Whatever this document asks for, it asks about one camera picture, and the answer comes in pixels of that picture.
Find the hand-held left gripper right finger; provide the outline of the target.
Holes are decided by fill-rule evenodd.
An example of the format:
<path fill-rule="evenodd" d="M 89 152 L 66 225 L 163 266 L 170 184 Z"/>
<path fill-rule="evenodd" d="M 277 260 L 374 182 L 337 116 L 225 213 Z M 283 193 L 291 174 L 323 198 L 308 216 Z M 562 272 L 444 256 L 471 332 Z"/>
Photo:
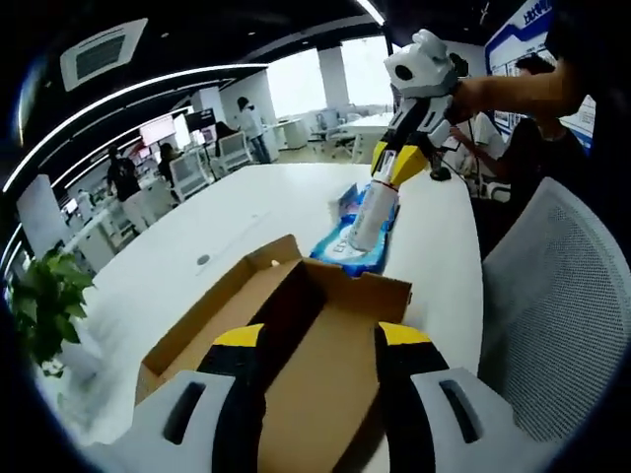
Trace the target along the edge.
<path fill-rule="evenodd" d="M 523 435 L 500 395 L 413 327 L 380 322 L 375 345 L 391 471 L 522 471 Z"/>

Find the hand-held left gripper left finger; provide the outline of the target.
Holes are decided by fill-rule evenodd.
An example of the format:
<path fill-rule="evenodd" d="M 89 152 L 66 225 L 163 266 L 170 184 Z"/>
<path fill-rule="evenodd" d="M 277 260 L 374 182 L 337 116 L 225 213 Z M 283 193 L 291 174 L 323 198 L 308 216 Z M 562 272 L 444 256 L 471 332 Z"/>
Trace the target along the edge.
<path fill-rule="evenodd" d="M 199 372 L 181 371 L 135 409 L 118 440 L 99 444 L 102 472 L 253 472 L 265 387 L 266 329 L 229 330 Z"/>

